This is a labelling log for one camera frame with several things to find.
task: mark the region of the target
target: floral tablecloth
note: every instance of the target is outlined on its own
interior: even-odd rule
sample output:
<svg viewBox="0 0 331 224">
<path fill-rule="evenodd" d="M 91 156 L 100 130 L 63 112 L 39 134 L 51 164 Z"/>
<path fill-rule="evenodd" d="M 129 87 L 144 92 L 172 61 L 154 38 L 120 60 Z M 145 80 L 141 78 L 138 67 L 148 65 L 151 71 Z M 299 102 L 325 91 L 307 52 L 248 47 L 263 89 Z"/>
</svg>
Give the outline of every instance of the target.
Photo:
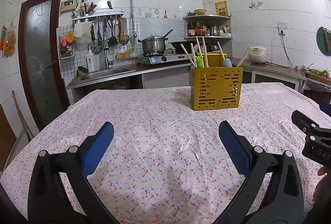
<svg viewBox="0 0 331 224">
<path fill-rule="evenodd" d="M 114 217 L 121 223 L 211 223 L 244 180 L 218 135 L 219 123 L 227 120 L 253 146 L 270 153 L 293 152 L 307 211 L 320 165 L 301 154 L 305 135 L 291 122 L 294 110 L 331 128 L 331 118 L 315 102 L 280 83 L 243 84 L 239 108 L 204 112 L 191 110 L 189 87 L 96 90 L 40 132 L 0 182 L 27 217 L 38 152 L 64 152 L 109 121 L 115 128 L 114 139 L 88 180 Z M 66 175 L 61 177 L 74 208 L 83 212 Z M 251 211 L 258 208 L 268 181 L 266 176 Z"/>
</svg>

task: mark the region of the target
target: green cutting board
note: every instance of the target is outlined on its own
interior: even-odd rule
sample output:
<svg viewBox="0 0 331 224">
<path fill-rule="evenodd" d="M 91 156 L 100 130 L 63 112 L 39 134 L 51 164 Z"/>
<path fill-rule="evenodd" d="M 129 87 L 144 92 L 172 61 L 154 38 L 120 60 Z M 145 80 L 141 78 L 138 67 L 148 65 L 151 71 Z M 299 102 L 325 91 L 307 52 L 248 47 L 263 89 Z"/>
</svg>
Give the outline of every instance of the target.
<svg viewBox="0 0 331 224">
<path fill-rule="evenodd" d="M 327 36 L 329 39 L 329 43 L 331 45 L 331 34 L 327 33 Z M 319 50 L 321 51 L 321 53 L 323 53 L 326 56 L 331 56 L 331 50 L 328 50 L 328 51 L 326 50 L 323 27 L 318 29 L 316 38 L 317 38 L 317 46 L 318 46 Z"/>
</svg>

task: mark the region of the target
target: kitchen sink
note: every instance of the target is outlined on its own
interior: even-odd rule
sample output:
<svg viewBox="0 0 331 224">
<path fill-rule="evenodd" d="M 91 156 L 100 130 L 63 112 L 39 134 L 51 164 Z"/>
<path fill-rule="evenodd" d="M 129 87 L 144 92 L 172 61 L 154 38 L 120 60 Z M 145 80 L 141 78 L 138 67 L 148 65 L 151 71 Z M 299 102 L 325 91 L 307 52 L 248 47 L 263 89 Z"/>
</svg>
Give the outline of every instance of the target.
<svg viewBox="0 0 331 224">
<path fill-rule="evenodd" d="M 101 79 L 105 77 L 120 75 L 124 73 L 134 72 L 135 70 L 129 70 L 126 67 L 113 67 L 106 70 L 91 72 L 81 77 L 81 81 Z"/>
</svg>

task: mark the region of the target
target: chopstick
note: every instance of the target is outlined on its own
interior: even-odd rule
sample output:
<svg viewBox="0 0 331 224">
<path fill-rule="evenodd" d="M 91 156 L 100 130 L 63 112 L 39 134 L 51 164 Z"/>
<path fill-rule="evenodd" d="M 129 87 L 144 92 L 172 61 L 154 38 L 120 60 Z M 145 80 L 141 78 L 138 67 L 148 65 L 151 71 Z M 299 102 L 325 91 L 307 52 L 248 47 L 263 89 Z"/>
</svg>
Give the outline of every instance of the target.
<svg viewBox="0 0 331 224">
<path fill-rule="evenodd" d="M 181 44 L 180 46 L 182 47 L 182 49 L 185 52 L 185 54 L 188 56 L 188 59 L 190 60 L 191 64 L 193 64 L 193 66 L 196 67 L 195 64 L 194 64 L 194 62 L 191 59 L 191 56 L 188 54 L 187 50 L 184 48 L 183 44 Z"/>
<path fill-rule="evenodd" d="M 221 45 L 219 44 L 219 42 L 217 42 L 217 45 L 218 45 L 219 50 L 221 51 L 221 55 L 222 55 L 222 58 L 223 58 L 223 61 L 224 61 L 225 57 L 224 57 L 224 53 L 222 51 Z"/>
<path fill-rule="evenodd" d="M 241 66 L 241 64 L 242 64 L 243 61 L 245 60 L 245 58 L 246 58 L 246 56 L 247 56 L 247 54 L 249 53 L 250 50 L 251 50 L 251 47 L 248 47 L 248 49 L 246 50 L 244 56 L 240 59 L 240 61 L 239 61 L 239 63 L 237 64 L 236 67 L 240 67 L 240 66 Z"/>
<path fill-rule="evenodd" d="M 194 67 L 198 67 L 197 60 L 195 58 L 193 43 L 191 43 L 191 51 L 192 51 L 192 56 L 193 56 Z"/>
<path fill-rule="evenodd" d="M 204 37 L 202 37 L 202 44 L 204 46 L 206 67 L 209 67 L 209 65 L 208 65 L 208 58 L 207 58 L 207 48 L 206 48 L 206 43 L 205 43 L 205 38 Z"/>
<path fill-rule="evenodd" d="M 198 51 L 199 51 L 199 53 L 200 53 L 200 56 L 202 56 L 202 52 L 201 52 L 201 48 L 200 48 L 200 44 L 199 44 L 199 39 L 198 39 L 197 36 L 195 36 L 195 40 L 196 40 L 197 45 L 198 45 Z"/>
</svg>

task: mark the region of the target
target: wooden door frame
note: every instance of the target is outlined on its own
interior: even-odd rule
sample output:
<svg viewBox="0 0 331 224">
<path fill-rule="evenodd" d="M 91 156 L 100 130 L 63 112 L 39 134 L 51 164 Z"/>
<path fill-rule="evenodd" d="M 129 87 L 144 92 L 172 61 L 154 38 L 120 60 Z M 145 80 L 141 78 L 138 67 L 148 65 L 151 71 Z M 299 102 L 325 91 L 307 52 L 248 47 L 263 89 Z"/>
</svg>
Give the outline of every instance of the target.
<svg viewBox="0 0 331 224">
<path fill-rule="evenodd" d="M 45 1 L 48 0 L 28 0 L 22 4 L 20 17 L 19 17 L 19 33 L 18 33 L 19 69 L 21 72 L 23 89 L 32 116 L 39 131 L 41 131 L 45 127 L 45 125 L 41 120 L 29 80 L 28 67 L 26 63 L 26 52 L 25 52 L 25 21 L 26 21 L 26 14 L 29 8 L 36 6 L 40 3 L 43 3 Z M 50 23 L 49 23 L 49 29 L 50 29 L 49 43 L 50 43 L 51 60 L 53 63 L 52 70 L 54 73 L 56 89 L 59 95 L 61 106 L 63 107 L 64 110 L 66 110 L 69 107 L 70 102 L 68 99 L 65 84 L 61 77 L 58 50 L 57 50 L 57 37 L 56 37 L 56 29 L 59 25 L 60 1 L 61 0 L 52 0 L 51 3 Z"/>
</svg>

